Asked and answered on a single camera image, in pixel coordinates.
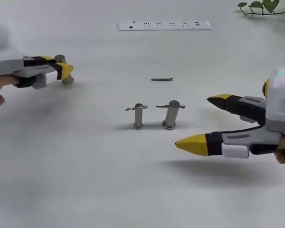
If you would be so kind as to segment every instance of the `socket outlet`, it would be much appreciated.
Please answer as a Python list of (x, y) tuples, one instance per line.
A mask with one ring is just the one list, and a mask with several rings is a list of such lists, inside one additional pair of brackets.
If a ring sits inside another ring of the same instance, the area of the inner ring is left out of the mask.
[(119, 31), (150, 30), (210, 30), (207, 20), (193, 21), (124, 21), (118, 23)]

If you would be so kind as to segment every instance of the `white plastic casing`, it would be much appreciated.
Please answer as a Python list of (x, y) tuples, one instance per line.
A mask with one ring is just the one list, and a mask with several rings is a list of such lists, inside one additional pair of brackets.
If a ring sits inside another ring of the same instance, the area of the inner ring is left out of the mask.
[(193, 21), (124, 21), (118, 23), (119, 31), (150, 30), (210, 30), (210, 24), (204, 20)]
[(222, 143), (222, 153), (226, 158), (248, 158), (249, 149), (243, 145), (226, 145)]
[(50, 73), (45, 74), (46, 84), (48, 85), (51, 84), (52, 82), (57, 81), (57, 76), (58, 76), (57, 71), (52, 71)]
[(270, 78), (266, 99), (266, 128), (285, 134), (285, 68)]
[(23, 59), (23, 54), (12, 39), (8, 25), (0, 20), (0, 61)]

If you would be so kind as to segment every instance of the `small metal rod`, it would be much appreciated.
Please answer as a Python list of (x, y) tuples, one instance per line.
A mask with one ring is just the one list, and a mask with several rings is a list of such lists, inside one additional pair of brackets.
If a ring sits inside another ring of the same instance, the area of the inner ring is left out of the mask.
[(135, 122), (133, 127), (136, 130), (140, 130), (143, 127), (143, 109), (148, 108), (148, 105), (143, 105), (141, 103), (137, 103), (134, 108), (127, 108), (126, 111), (135, 110)]
[[(67, 63), (66, 58), (64, 55), (57, 55), (54, 57), (54, 59), (59, 63)], [(65, 79), (62, 80), (62, 84), (66, 88), (70, 88), (73, 86), (74, 78), (69, 74)]]
[(168, 105), (156, 105), (157, 108), (168, 108), (166, 118), (162, 122), (162, 126), (166, 130), (173, 130), (176, 126), (176, 117), (179, 109), (184, 109), (186, 106), (180, 104), (178, 101), (170, 101)]
[(169, 81), (169, 82), (172, 82), (173, 78), (172, 77), (170, 77), (170, 78), (151, 78), (151, 81)]

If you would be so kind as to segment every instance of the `plant vine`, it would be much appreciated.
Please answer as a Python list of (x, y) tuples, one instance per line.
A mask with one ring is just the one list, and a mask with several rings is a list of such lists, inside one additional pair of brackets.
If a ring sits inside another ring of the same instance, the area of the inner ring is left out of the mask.
[[(246, 2), (240, 2), (237, 6), (239, 7), (239, 9), (241, 10), (241, 12), (244, 15), (262, 15), (262, 16), (264, 16), (264, 15), (285, 14), (285, 11), (279, 12), (279, 13), (275, 12), (275, 9), (279, 5), (279, 3), (280, 3), (280, 0), (263, 0), (262, 2), (254, 1), (250, 5), (248, 5), (248, 3), (246, 3)], [(244, 12), (243, 11), (243, 8), (246, 6), (249, 8), (250, 12)], [(253, 11), (253, 9), (261, 9), (262, 12), (256, 13)]]

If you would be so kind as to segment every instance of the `gripper jaw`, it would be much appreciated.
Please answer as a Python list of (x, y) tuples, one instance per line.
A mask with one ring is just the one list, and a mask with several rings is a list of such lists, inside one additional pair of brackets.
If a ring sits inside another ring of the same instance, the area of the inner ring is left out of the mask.
[(281, 137), (279, 132), (269, 132), (264, 126), (257, 126), (237, 131), (198, 134), (179, 140), (175, 145), (201, 156), (248, 158), (249, 152), (255, 155), (274, 152)]
[(63, 55), (55, 58), (48, 56), (24, 56), (23, 66), (22, 70), (12, 73), (20, 80), (20, 83), (15, 85), (17, 88), (33, 87), (41, 89), (57, 80), (62, 80), (65, 87), (70, 87), (74, 82), (71, 77), (74, 67), (66, 63)]
[(219, 109), (239, 115), (243, 121), (265, 125), (266, 100), (263, 98), (221, 94), (211, 96), (207, 100)]

